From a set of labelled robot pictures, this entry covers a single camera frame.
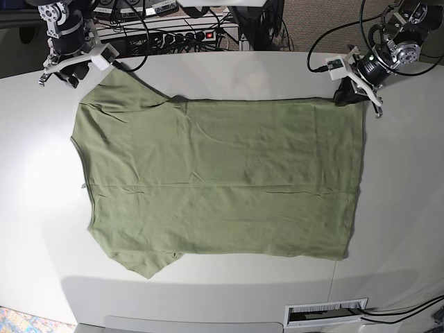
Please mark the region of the green T-shirt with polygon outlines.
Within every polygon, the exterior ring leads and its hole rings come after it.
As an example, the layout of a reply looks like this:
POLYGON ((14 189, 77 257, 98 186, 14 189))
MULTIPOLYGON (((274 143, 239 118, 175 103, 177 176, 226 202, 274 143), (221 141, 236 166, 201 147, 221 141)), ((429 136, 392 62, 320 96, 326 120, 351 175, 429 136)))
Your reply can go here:
POLYGON ((71 140, 89 233, 145 278, 186 254, 345 257, 362 104, 170 98, 114 69, 79 102, 71 140))

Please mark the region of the white shelf with equipment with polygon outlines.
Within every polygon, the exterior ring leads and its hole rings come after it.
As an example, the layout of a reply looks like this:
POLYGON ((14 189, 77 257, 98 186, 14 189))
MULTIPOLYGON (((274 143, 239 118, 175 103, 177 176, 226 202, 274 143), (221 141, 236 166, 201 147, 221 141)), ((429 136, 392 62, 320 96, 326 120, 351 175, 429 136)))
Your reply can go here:
MULTIPOLYGON (((215 51, 239 51, 241 33, 228 9, 209 9, 202 17, 193 18, 180 8, 176 1, 131 1, 136 11, 143 15, 150 32, 148 55, 169 55, 174 53, 198 53, 215 51), (215 31, 216 46, 165 46, 162 36, 165 32, 215 31)), ((145 32, 130 9, 123 1, 100 1, 92 19, 102 42, 110 43, 121 58, 129 58, 125 35, 117 30, 118 15, 123 15, 123 26, 127 35, 144 39, 145 32)))

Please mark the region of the black power strip red switch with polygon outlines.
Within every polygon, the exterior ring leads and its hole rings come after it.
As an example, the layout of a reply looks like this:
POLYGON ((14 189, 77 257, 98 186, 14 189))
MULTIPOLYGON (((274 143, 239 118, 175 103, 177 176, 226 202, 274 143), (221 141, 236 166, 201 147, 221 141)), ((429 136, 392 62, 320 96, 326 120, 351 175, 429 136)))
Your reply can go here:
POLYGON ((185 31, 165 32, 162 36, 162 44, 165 46, 216 46, 217 34, 215 31, 185 31))

